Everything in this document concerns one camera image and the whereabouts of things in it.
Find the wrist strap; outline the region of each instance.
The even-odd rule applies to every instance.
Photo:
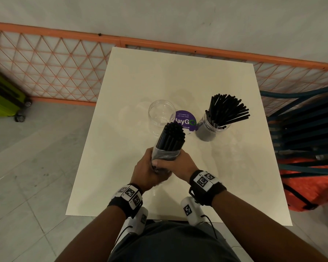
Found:
[[[213,198],[227,190],[219,179],[202,170],[195,171],[190,178],[189,194],[201,205],[211,206]]]
[[[125,185],[113,195],[108,206],[118,206],[127,218],[134,218],[143,204],[141,192],[136,184]]]

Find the hand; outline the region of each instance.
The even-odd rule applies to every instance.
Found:
[[[171,176],[171,173],[156,174],[153,171],[151,164],[152,151],[153,147],[148,148],[141,160],[137,162],[130,181],[130,183],[138,185],[143,192],[150,190]]]
[[[190,183],[192,174],[198,170],[190,155],[184,150],[181,150],[179,156],[174,161],[155,159],[152,161],[152,165],[158,168],[166,168],[173,172],[175,176],[188,183]]]

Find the left hand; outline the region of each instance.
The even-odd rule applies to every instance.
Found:
[[[130,181],[130,183],[138,185],[143,192],[150,190],[171,176],[171,172],[168,174],[157,174],[153,171],[151,162],[152,151],[153,147],[148,148],[141,160],[137,162]]]

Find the orange bag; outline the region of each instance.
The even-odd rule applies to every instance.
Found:
[[[292,158],[278,159],[281,164],[311,162],[313,159]],[[314,166],[316,168],[328,168],[328,166]],[[283,175],[298,173],[296,171],[281,170],[280,176],[283,182],[285,198],[288,207],[293,211],[313,210],[319,205],[328,202],[328,176],[293,177],[282,178]]]

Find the green suitcase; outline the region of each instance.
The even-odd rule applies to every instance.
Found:
[[[31,100],[25,93],[0,74],[0,116],[14,116],[15,121],[23,122],[23,111],[30,105]]]

